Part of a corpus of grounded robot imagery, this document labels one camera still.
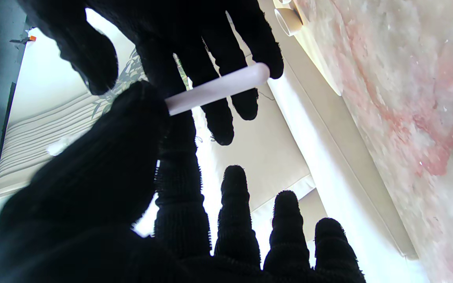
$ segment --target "fingertip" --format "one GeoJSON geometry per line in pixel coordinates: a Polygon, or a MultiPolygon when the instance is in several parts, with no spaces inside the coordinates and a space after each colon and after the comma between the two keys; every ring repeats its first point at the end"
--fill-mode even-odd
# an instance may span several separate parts
{"type": "Polygon", "coordinates": [[[316,244],[325,238],[339,238],[347,242],[345,231],[342,225],[333,218],[323,218],[316,224],[316,233],[314,240],[316,244]]]}
{"type": "Polygon", "coordinates": [[[223,179],[229,179],[231,177],[236,178],[243,178],[246,179],[246,172],[244,172],[244,168],[240,165],[229,165],[225,169],[225,174],[223,174],[223,179]]]}
{"type": "Polygon", "coordinates": [[[232,104],[243,120],[254,120],[258,114],[258,90],[252,88],[232,95],[232,104]]]}
{"type": "Polygon", "coordinates": [[[275,197],[274,217],[280,215],[300,215],[298,207],[298,198],[295,193],[290,190],[284,190],[275,197]]]}
{"type": "Polygon", "coordinates": [[[202,106],[207,120],[207,128],[219,145],[229,145],[234,140],[232,111],[226,99],[202,106]]]}
{"type": "Polygon", "coordinates": [[[221,195],[224,196],[229,192],[246,193],[247,191],[248,185],[244,169],[239,165],[228,166],[221,183],[221,195]]]}

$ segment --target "black knit glove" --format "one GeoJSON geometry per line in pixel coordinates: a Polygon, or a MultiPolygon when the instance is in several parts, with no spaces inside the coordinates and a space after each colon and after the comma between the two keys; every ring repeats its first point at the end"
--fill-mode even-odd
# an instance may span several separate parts
{"type": "Polygon", "coordinates": [[[175,254],[198,281],[363,283],[365,278],[340,224],[325,218],[316,224],[316,267],[309,264],[304,219],[296,195],[283,191],[274,206],[270,251],[263,270],[251,226],[249,193],[242,167],[225,170],[223,208],[218,217],[214,256],[209,256],[209,222],[193,159],[175,159],[157,175],[160,207],[155,238],[175,254]]]}
{"type": "MultiPolygon", "coordinates": [[[[173,53],[194,86],[216,79],[218,74],[204,43],[226,75],[246,65],[225,11],[250,48],[254,61],[270,68],[278,78],[284,68],[278,44],[257,0],[18,0],[29,18],[48,37],[56,40],[61,57],[80,73],[94,95],[115,86],[118,76],[116,52],[104,35],[86,21],[90,7],[115,24],[131,40],[140,55],[150,83],[167,98],[185,91],[173,53]]],[[[245,120],[257,115],[255,88],[232,96],[232,103],[245,120]]],[[[203,106],[208,128],[221,145],[232,142],[232,113],[226,99],[203,106]]]]}

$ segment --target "white pipe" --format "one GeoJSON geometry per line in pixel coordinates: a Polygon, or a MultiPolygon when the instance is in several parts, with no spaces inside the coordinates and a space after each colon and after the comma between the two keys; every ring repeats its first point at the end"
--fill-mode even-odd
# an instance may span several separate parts
{"type": "Polygon", "coordinates": [[[256,63],[228,75],[214,79],[189,91],[165,100],[171,116],[191,110],[193,107],[226,98],[267,82],[270,71],[264,63],[256,63]]]}

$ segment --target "rounded tip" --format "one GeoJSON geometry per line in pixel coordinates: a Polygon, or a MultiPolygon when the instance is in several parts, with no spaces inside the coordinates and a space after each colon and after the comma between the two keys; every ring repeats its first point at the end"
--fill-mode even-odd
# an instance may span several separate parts
{"type": "Polygon", "coordinates": [[[316,224],[315,240],[319,242],[322,239],[333,237],[347,241],[344,229],[338,221],[333,218],[323,218],[316,224]]]}
{"type": "Polygon", "coordinates": [[[298,213],[298,215],[300,215],[298,198],[295,193],[289,190],[280,192],[275,197],[274,217],[278,215],[292,215],[294,213],[298,213]]]}

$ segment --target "plant leaf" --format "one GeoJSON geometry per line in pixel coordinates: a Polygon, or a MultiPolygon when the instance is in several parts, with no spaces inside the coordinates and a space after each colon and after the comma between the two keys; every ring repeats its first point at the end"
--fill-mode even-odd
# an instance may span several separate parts
{"type": "Polygon", "coordinates": [[[108,113],[108,111],[111,109],[111,104],[108,104],[106,105],[106,107],[104,107],[104,109],[102,110],[102,114],[106,114],[108,113]]]}
{"type": "Polygon", "coordinates": [[[94,118],[97,111],[99,110],[99,107],[101,107],[101,102],[97,103],[96,107],[94,108],[94,112],[92,113],[92,119],[94,118]]]}

